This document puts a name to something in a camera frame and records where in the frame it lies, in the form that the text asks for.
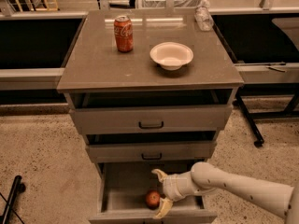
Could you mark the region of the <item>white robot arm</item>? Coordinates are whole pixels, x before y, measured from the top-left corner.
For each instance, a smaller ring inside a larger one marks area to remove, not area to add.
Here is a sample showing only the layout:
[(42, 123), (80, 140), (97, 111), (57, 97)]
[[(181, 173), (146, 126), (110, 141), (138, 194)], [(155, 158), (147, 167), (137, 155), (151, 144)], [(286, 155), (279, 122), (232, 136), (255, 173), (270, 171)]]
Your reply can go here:
[(212, 189), (223, 189), (235, 196), (281, 217), (284, 224), (299, 224), (299, 184), (294, 187), (224, 172), (207, 162), (197, 162), (190, 171), (168, 175), (160, 169), (151, 171), (163, 185), (155, 219), (165, 217), (173, 203), (188, 196), (202, 196)]

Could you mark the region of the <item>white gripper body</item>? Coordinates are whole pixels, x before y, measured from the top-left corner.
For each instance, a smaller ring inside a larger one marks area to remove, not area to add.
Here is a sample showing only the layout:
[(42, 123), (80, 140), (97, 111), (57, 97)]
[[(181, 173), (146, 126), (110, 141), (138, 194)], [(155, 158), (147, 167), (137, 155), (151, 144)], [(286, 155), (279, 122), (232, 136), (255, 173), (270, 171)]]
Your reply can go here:
[(167, 175), (163, 179), (163, 193), (172, 202), (185, 199), (187, 196), (196, 196), (200, 193), (199, 187), (193, 182), (190, 172)]

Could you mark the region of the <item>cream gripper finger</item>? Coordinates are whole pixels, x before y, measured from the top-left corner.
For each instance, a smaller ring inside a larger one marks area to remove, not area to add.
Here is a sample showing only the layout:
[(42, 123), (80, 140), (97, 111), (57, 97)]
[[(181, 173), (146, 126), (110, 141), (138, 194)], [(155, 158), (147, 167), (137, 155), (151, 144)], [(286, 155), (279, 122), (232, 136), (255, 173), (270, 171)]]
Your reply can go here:
[(157, 213), (154, 215), (154, 219), (162, 219), (165, 217), (173, 206), (173, 202), (168, 198), (162, 198), (160, 200), (159, 208)]
[(164, 180), (167, 178), (167, 174), (160, 169), (153, 169), (151, 172), (154, 175), (157, 175), (157, 178), (160, 182), (164, 182)]

